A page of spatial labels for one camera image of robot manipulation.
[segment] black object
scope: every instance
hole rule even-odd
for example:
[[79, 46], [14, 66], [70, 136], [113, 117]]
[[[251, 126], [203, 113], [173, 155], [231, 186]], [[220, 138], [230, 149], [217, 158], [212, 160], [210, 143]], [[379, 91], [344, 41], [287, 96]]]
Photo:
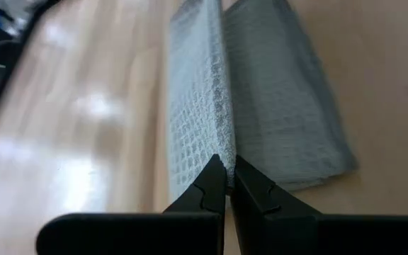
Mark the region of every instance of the black object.
[[[214, 155], [163, 214], [59, 217], [38, 254], [222, 254], [225, 181]], [[408, 254], [408, 217], [321, 214], [241, 157], [231, 202], [242, 254]]]
[[163, 214], [71, 214], [43, 227], [50, 254], [222, 254], [226, 170], [214, 155]]

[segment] wood grain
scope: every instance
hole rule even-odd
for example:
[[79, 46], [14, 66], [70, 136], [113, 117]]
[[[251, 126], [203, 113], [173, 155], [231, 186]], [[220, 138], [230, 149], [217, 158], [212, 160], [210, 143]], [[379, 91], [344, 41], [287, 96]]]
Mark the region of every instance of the wood grain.
[[0, 101], [0, 254], [35, 254], [65, 213], [153, 211], [167, 5], [64, 0], [42, 18]]
[[[170, 203], [166, 34], [181, 2], [64, 0], [41, 20], [0, 101], [0, 254], [34, 254], [64, 213]], [[408, 1], [290, 2], [360, 163], [296, 196], [325, 213], [408, 214]], [[226, 224], [239, 254], [230, 211]]]

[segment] gray fabric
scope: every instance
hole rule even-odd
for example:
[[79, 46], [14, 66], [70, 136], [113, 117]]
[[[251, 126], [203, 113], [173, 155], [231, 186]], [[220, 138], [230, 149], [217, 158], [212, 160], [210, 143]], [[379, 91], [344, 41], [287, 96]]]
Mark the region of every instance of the gray fabric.
[[233, 176], [234, 126], [218, 0], [188, 0], [173, 17], [169, 66], [168, 161], [176, 199], [213, 154]]
[[286, 0], [241, 0], [225, 14], [237, 153], [293, 190], [354, 160], [329, 87]]
[[214, 153], [233, 179], [233, 135], [237, 154], [287, 190], [353, 168], [319, 60], [287, 1], [240, 0], [225, 13], [226, 47], [217, 2], [188, 0], [171, 22], [172, 198]]

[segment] gray towel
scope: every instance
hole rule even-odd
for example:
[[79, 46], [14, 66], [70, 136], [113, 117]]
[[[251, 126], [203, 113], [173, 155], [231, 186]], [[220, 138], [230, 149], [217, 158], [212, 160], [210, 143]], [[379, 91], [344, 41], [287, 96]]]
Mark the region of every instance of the gray towel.
[[169, 50], [168, 162], [171, 199], [213, 154], [233, 176], [234, 125], [218, 0], [188, 0], [172, 18]]
[[223, 29], [220, 12], [218, 0], [188, 0], [171, 21], [172, 198], [214, 153], [233, 184], [234, 135], [237, 154], [288, 190], [352, 169], [331, 91], [287, 1], [240, 0]]

